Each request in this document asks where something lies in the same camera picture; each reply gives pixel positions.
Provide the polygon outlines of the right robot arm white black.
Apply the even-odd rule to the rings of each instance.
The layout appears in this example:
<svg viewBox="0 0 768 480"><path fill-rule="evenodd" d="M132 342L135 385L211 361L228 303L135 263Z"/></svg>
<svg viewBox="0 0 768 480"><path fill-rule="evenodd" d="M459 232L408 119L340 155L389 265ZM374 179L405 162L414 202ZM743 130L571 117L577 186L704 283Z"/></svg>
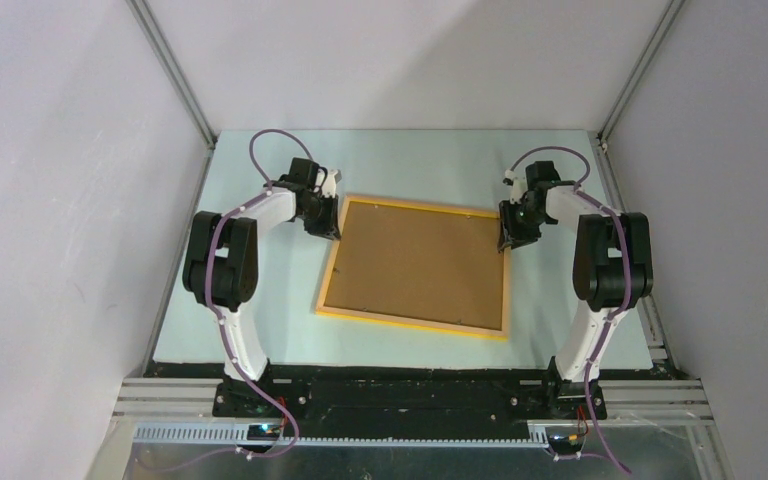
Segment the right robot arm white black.
<svg viewBox="0 0 768 480"><path fill-rule="evenodd" d="M498 251L537 242L544 225L561 225L575 235L572 287L579 303L541 392L545 411L566 418L592 395L618 324L651 293L649 221L642 213L617 211L579 183L562 180L551 161L527 166L524 176L508 169L503 183L509 194L499 204Z"/></svg>

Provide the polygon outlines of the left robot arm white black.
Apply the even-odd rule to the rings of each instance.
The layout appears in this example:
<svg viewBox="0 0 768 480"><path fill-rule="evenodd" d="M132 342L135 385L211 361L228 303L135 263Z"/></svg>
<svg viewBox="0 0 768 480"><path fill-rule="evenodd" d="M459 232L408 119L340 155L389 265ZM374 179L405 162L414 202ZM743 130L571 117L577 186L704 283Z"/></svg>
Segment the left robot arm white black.
<svg viewBox="0 0 768 480"><path fill-rule="evenodd" d="M289 171L227 213L197 212L191 221L182 283L215 316L225 350L224 371L246 381L237 402L252 416L276 403L275 388L260 377L269 363L249 310L260 278L259 243L277 226L299 220L306 233L341 238L338 185L342 172L294 158Z"/></svg>

